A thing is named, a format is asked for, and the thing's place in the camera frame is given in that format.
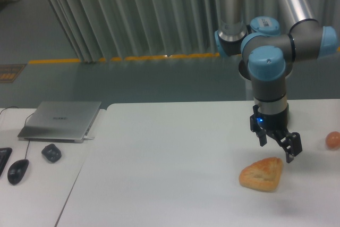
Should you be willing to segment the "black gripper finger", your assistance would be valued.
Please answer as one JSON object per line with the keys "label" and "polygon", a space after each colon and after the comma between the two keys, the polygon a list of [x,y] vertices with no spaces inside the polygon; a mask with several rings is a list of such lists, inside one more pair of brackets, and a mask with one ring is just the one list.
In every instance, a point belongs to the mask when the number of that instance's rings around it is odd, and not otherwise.
{"label": "black gripper finger", "polygon": [[263,147],[264,145],[266,145],[267,144],[266,131],[262,128],[259,128],[255,131],[255,133],[259,139],[260,146]]}
{"label": "black gripper finger", "polygon": [[293,161],[295,156],[302,152],[301,136],[299,133],[277,130],[274,132],[274,138],[279,146],[283,148],[287,163]]}

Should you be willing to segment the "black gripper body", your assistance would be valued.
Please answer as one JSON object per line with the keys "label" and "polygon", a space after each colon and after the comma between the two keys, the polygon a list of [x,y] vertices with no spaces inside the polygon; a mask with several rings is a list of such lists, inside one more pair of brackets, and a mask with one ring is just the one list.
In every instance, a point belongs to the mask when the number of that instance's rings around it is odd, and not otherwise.
{"label": "black gripper body", "polygon": [[288,125],[289,105],[277,114],[263,114],[259,112],[259,106],[253,106],[253,115],[250,116],[250,130],[256,134],[266,132],[277,134],[281,139],[289,133]]}

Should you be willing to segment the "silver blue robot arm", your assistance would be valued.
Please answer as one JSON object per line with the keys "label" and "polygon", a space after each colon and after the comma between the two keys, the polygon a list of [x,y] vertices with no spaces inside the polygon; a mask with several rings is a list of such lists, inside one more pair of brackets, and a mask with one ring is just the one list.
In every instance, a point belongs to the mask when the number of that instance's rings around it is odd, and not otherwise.
{"label": "silver blue robot arm", "polygon": [[261,146],[274,139],[291,162],[302,151],[301,137],[289,132],[286,77],[296,61],[320,59],[339,46],[332,27],[321,26],[308,0],[278,0],[289,32],[281,34],[275,19],[261,16],[243,22],[242,0],[220,0],[215,32],[222,56],[241,54],[239,72],[251,82],[254,98],[250,129]]}

